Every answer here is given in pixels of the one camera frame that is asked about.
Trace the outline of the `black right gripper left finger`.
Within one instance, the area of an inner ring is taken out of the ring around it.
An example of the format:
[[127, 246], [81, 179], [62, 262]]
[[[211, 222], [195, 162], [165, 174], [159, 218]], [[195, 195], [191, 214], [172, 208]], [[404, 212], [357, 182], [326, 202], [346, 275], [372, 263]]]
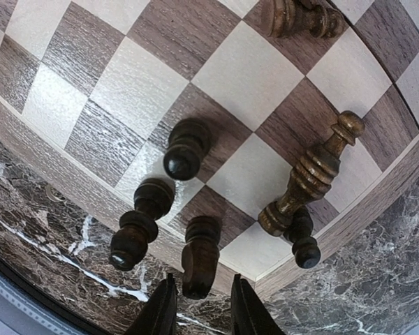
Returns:
[[173, 335], [177, 327], [177, 286], [172, 274], [162, 280], [125, 335]]

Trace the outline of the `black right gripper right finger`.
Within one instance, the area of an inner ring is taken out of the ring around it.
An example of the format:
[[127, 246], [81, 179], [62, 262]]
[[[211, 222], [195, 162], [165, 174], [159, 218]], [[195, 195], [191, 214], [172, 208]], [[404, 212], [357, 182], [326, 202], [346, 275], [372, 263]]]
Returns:
[[234, 276], [230, 312], [232, 334], [283, 334], [250, 283], [240, 274]]

